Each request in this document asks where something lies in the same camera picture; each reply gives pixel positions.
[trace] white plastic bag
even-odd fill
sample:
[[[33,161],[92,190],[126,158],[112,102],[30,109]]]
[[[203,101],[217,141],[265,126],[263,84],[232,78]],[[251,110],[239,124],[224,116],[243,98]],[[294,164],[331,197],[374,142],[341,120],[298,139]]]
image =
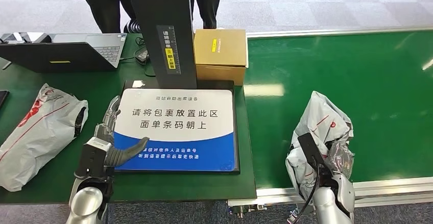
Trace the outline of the white plastic bag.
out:
[[[0,186],[20,191],[79,135],[87,116],[86,100],[44,84],[30,111],[0,146]]]
[[[350,118],[326,96],[316,91],[312,92],[304,114],[293,131],[294,149],[290,151],[285,161],[293,186],[305,199],[310,195],[316,180],[316,172],[307,163],[298,141],[299,136],[308,132],[311,133],[322,156],[326,158],[329,151],[325,142],[348,143],[353,137],[353,126]]]

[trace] red logo on bag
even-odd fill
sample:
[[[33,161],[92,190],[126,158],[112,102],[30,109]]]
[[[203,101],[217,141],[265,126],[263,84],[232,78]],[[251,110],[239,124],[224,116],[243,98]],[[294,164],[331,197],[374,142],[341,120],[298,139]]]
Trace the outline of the red logo on bag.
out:
[[[54,92],[54,91],[53,90],[47,90],[41,96],[41,98],[47,96],[51,92]],[[18,124],[18,127],[22,127],[23,125],[25,125],[27,123],[27,120],[29,120],[33,115],[37,114],[39,112],[39,108],[42,107],[42,104],[43,104],[43,101],[40,98],[36,99],[35,103],[33,104],[32,108],[30,109],[30,111],[24,116],[24,118]]]

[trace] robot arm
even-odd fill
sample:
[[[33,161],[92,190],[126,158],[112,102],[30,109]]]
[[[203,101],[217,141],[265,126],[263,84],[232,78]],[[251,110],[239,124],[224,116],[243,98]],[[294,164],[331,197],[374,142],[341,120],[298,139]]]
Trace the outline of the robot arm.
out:
[[[341,174],[334,175],[332,179],[337,182],[336,190],[333,187],[320,187],[312,196],[318,223],[351,224],[355,209],[353,185]]]
[[[113,146],[119,102],[119,96],[111,101],[102,124],[96,126],[94,136],[83,145],[79,166],[74,172],[76,179],[69,198],[70,214],[66,224],[102,224],[113,195],[114,167],[143,151],[149,141],[144,137],[126,150]]]
[[[295,224],[309,201],[319,224],[351,224],[355,209],[355,191],[352,183],[340,173],[333,174],[325,164],[310,133],[298,137],[308,164],[317,172],[316,185],[299,214],[292,212],[287,222]]]

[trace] package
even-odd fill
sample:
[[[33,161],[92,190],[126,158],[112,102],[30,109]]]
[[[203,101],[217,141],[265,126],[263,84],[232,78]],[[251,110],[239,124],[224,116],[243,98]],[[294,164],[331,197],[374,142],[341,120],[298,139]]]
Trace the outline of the package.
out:
[[[0,146],[0,186],[21,188],[80,133],[87,101],[44,84],[30,111]]]
[[[312,92],[307,107],[293,131],[293,149],[285,161],[294,188],[305,199],[310,195],[316,180],[316,172],[307,163],[298,141],[298,137],[306,133],[311,133],[329,168],[340,173],[351,173],[353,154],[347,145],[349,140],[353,138],[352,121],[326,96],[316,91]],[[330,156],[327,144],[331,144],[332,155],[330,159],[327,159]]]
[[[245,30],[197,29],[194,55],[199,80],[232,80],[244,83],[248,68]]]

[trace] blue and white sign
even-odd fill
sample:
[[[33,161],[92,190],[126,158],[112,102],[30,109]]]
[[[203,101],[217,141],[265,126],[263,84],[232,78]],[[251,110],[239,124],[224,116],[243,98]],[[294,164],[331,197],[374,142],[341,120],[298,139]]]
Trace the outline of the blue and white sign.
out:
[[[119,109],[115,147],[150,140],[117,170],[237,170],[229,90],[126,89]]]

